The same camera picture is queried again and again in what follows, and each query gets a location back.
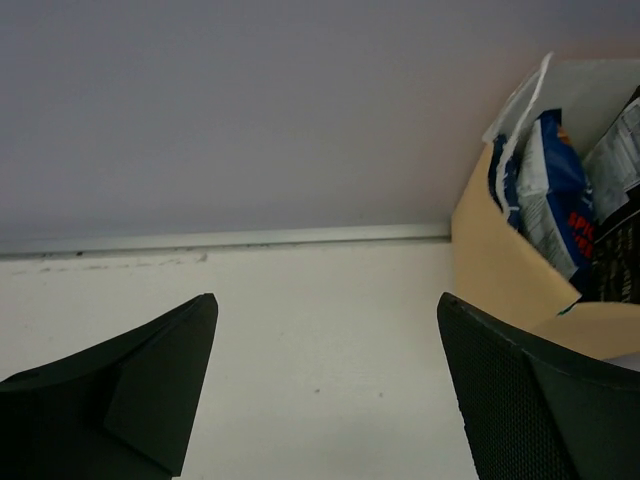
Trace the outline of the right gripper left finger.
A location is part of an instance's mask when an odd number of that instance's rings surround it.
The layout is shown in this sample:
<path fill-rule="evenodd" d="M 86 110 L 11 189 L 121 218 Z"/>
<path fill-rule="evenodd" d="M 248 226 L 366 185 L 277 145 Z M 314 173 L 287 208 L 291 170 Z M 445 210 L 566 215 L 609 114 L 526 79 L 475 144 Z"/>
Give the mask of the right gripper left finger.
<path fill-rule="evenodd" d="M 160 317 L 1 383 L 4 479 L 181 475 L 215 338 L 202 294 Z"/>

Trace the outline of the blue chip snack bag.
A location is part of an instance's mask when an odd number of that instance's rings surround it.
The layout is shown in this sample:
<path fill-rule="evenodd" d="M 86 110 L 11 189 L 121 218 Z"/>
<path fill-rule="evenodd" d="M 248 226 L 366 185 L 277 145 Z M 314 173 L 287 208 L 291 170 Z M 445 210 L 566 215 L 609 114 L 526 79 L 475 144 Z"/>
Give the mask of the blue chip snack bag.
<path fill-rule="evenodd" d="M 516 181 L 521 233 L 579 292 L 592 271 L 595 216 L 593 189 L 562 126 L 560 109 L 534 121 Z"/>

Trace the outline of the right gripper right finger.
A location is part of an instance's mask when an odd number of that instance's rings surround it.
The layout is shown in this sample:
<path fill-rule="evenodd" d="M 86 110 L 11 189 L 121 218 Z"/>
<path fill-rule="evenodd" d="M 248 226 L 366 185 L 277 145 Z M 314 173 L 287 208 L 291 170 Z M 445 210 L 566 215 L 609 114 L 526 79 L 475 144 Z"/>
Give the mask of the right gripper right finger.
<path fill-rule="evenodd" d="M 636 479 L 639 374 L 445 293 L 437 320 L 481 479 Z"/>

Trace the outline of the brown paper bag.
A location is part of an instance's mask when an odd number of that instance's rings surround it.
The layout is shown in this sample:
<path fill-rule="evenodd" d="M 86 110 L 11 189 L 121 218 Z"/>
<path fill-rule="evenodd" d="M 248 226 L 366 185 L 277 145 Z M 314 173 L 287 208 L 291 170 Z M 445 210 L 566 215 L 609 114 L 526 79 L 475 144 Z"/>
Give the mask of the brown paper bag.
<path fill-rule="evenodd" d="M 586 356 L 639 351 L 639 308 L 582 303 L 579 293 L 508 225 L 488 172 L 493 140 L 522 138 L 544 110 L 560 108 L 580 152 L 589 150 L 639 83 L 636 59 L 566 60 L 546 55 L 515 89 L 483 135 L 484 150 L 451 221 L 456 295 L 490 315 Z"/>

